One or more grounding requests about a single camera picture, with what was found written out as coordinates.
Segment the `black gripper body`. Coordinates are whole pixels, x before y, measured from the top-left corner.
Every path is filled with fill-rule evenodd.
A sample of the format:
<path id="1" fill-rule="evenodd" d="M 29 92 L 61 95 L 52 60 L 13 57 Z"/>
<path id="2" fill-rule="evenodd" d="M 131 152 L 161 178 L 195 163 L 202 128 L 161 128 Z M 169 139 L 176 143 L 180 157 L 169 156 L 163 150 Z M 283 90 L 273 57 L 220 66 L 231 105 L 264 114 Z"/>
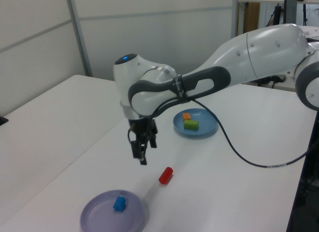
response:
<path id="1" fill-rule="evenodd" d="M 129 125 L 133 133 L 135 133 L 136 140 L 144 141 L 145 136 L 148 140 L 156 140 L 158 129 L 154 119 L 140 118 L 137 120 L 129 120 Z"/>

